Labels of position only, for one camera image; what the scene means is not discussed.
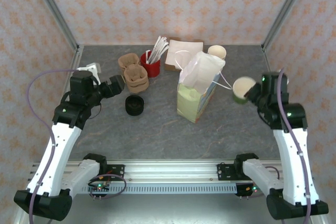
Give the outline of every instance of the patterned wallpaper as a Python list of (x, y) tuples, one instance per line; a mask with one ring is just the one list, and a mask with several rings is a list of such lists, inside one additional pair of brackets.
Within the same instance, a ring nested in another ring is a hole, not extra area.
[(80, 44), (261, 44), (285, 0), (56, 0)]
[[(39, 161), (48, 132), (25, 102), (29, 81), (39, 72), (69, 68), (73, 51), (43, 0), (0, 0), (0, 219), (13, 223), (16, 190), (24, 189), (32, 162)], [(64, 74), (41, 77), (31, 92), (37, 113), (51, 122)]]
[(336, 0), (297, 0), (267, 50), (285, 67), (291, 100), (305, 107), (313, 177), (336, 219)]

